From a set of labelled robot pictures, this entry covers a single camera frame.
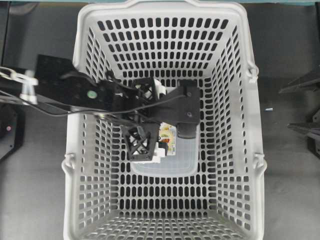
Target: white object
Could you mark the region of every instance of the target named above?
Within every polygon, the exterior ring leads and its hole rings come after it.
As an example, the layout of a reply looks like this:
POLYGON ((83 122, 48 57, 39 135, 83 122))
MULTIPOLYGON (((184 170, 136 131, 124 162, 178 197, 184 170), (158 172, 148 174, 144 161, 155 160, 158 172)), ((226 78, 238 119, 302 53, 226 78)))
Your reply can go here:
POLYGON ((79 13, 75 66, 128 84, 154 75, 201 90, 198 171, 148 177, 131 171, 120 127, 70 115, 65 240, 261 240, 264 171, 258 68, 246 11, 235 3, 137 0, 79 13))
POLYGON ((158 178, 179 178, 195 175, 198 168, 199 134, 199 127, 197 127, 195 139, 177 137, 175 155, 164 156, 157 164, 132 162, 131 170, 137 175, 158 178))
POLYGON ((154 153, 151 161, 139 161, 136 164, 159 164, 161 162, 161 158, 166 156, 166 150, 164 148, 160 148, 159 144, 155 143, 154 153))
POLYGON ((38 80, 34 78, 35 73, 32 70, 26 70, 25 74, 17 73, 11 68, 0 66, 0 70, 5 70, 10 73, 10 76, 0 72, 0 76, 4 77, 8 80, 13 80, 22 84, 22 91, 20 94, 20 98, 26 100, 32 104, 38 104, 37 96, 35 92, 34 86, 38 85, 38 80))

